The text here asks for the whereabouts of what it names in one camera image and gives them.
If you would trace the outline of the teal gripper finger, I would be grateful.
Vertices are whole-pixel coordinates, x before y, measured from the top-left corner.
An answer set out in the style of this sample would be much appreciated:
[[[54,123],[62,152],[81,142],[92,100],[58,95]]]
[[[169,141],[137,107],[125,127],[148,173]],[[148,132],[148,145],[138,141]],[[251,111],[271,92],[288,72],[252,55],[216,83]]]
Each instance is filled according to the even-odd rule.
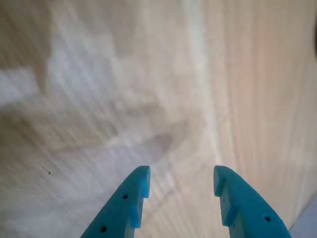
[[[151,169],[137,167],[117,188],[95,219],[83,232],[83,238],[133,238],[140,228],[143,202],[149,197]]]
[[[214,195],[220,198],[222,225],[231,238],[290,238],[284,222],[271,206],[236,172],[216,165]]]

